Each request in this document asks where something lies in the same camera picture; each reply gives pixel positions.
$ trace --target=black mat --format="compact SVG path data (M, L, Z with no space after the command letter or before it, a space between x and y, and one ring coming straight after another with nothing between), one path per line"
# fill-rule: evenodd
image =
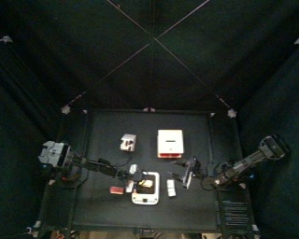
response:
M73 224L86 228L150 228L156 230L213 231L214 194L204 191L198 180L192 180L188 190L176 183L176 198L166 195L168 171L182 173L184 168L170 160L157 158L157 130L182 130L182 158L196 156L202 167L209 160L208 123L205 115L141 114L95 112L89 120L86 158L103 158L113 164L123 164L128 157L148 172L158 172L158 204L137 205L130 194L109 193L110 186L122 183L99 173L89 173L79 188ZM136 151L119 150L123 134L134 134Z

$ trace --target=black curtain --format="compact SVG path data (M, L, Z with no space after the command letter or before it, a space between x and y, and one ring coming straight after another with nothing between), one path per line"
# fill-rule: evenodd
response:
M59 107L22 62L0 42L0 237L18 238L39 209L43 182L37 155L54 138Z
M267 134L280 134L289 155L256 168L252 207L261 238L299 238L299 48L239 114L245 154Z

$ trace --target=wire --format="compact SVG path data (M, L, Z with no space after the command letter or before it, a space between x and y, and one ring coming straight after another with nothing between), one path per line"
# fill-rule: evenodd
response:
M123 164L121 164L121 165L114 165L114 167L115 168L121 168L125 164L128 164L130 161L132 161L132 157L129 157L128 159L126 159L126 162L123 163Z

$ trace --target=black table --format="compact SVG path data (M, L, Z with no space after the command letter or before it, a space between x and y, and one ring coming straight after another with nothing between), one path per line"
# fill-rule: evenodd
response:
M123 164L132 157L123 170L136 164L146 172L157 172L158 203L133 204L130 193L109 193L109 187L122 187L122 182L101 173L85 172L86 181L74 189L61 189L57 184L46 186L42 229L132 232L218 232L224 229L216 203L218 195L202 190L197 179L192 180L189 189L176 182L177 196L166 195L168 172L182 174L184 168L170 164L170 159L157 158L158 130L182 131L182 158L196 156L202 169L209 162L241 159L235 121L225 113L106 110L70 113L63 116L58 142L65 140L89 160L103 158L111 164ZM119 150L123 134L137 136L134 152ZM243 193L239 199L243 203L248 201L245 195Z

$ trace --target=black fabric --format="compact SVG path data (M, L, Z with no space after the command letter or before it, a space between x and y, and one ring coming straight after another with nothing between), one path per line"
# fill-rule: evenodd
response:
M288 58L299 0L0 0L0 25L58 105L217 110Z
M37 155L58 130L57 107L12 48L0 43L0 236L21 238L39 208Z
M299 238L299 48L239 114L245 153L267 134L280 134L289 155L263 162L252 206L263 238Z

